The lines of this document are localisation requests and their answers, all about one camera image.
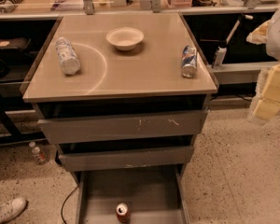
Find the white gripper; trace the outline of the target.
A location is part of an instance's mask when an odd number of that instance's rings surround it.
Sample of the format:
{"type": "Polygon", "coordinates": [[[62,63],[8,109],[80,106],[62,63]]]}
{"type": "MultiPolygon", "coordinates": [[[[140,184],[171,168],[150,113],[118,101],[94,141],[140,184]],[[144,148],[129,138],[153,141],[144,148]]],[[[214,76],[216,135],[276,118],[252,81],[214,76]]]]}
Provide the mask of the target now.
{"type": "MultiPolygon", "coordinates": [[[[269,23],[270,20],[267,20],[257,27],[246,41],[255,45],[266,44],[269,23]]],[[[280,110],[280,64],[260,70],[255,92],[247,119],[252,124],[264,125],[280,110]]]]}

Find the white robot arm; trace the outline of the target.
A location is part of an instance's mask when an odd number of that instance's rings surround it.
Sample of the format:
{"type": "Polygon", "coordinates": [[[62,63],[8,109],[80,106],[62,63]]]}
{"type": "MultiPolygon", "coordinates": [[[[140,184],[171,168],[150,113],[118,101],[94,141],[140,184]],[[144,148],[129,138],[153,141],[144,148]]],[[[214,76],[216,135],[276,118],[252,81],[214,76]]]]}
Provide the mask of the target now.
{"type": "Polygon", "coordinates": [[[279,62],[271,69],[263,68],[259,72],[256,95],[249,107],[248,120],[264,125],[280,110],[280,8],[246,40],[256,45],[264,44],[266,53],[279,62]]]}

